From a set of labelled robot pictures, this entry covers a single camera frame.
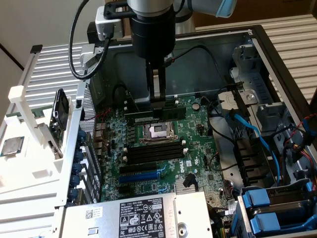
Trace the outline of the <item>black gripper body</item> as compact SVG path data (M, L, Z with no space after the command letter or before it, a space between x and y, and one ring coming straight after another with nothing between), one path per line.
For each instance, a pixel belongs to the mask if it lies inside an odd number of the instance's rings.
M175 45L175 13L173 9L155 17L130 19L132 45L135 53L144 59L167 56Z

